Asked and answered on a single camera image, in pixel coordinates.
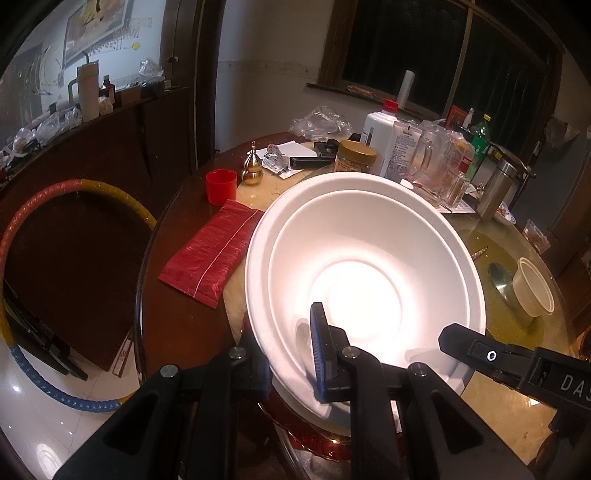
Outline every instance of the window sill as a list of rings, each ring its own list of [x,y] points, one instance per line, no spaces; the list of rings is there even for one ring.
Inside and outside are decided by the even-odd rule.
[[[328,85],[321,85],[319,83],[306,83],[306,86],[315,90],[323,90],[325,92],[333,92],[333,93],[338,93],[340,95],[345,95],[348,97],[353,97],[353,98],[357,98],[359,100],[365,100],[366,102],[370,102],[370,103],[374,103],[377,105],[382,105],[382,103],[384,102],[384,100],[386,98],[389,97],[384,97],[384,96],[379,96],[376,95],[375,93],[373,93],[373,96],[368,96],[368,95],[363,95],[361,93],[354,93],[354,92],[350,92],[347,89],[343,89],[343,88],[339,88],[339,87],[329,87]],[[399,112],[403,112],[403,115],[401,115],[401,117],[404,120],[416,120],[416,121],[422,121],[422,120],[435,120],[437,119],[437,115],[432,114],[432,115],[426,115],[424,112],[419,112],[418,110],[414,109],[412,107],[412,105],[407,104],[406,108],[401,108],[398,110]]]

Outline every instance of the disposable paper bowl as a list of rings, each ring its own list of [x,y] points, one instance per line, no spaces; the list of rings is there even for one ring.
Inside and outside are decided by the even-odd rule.
[[[530,317],[554,311],[554,297],[540,271],[524,257],[517,261],[513,290],[520,305]]]
[[[482,287],[457,233],[416,194],[363,173],[318,176],[271,205],[248,249],[246,305],[277,391],[306,420],[346,434],[349,406],[314,396],[314,301],[352,345],[392,365],[425,362],[463,391],[472,371],[437,339],[451,323],[484,333]]]

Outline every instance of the white plastic bottle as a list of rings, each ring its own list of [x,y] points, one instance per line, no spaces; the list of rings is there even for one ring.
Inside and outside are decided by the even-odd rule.
[[[360,142],[372,147],[378,152],[370,173],[379,175],[384,163],[384,155],[388,148],[390,136],[392,135],[392,126],[396,121],[396,112],[398,111],[398,104],[393,100],[384,100],[381,112],[370,113],[365,119],[363,126],[363,133],[361,134]]]

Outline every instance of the gold jar lid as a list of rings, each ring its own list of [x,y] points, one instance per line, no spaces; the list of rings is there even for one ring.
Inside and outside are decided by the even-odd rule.
[[[372,165],[378,156],[378,152],[363,143],[343,140],[339,145],[337,155],[350,161]]]

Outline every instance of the red bottle cap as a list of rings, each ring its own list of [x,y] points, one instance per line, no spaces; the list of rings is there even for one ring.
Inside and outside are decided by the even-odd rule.
[[[382,104],[382,110],[386,110],[390,113],[398,112],[398,104],[394,100],[385,99]]]

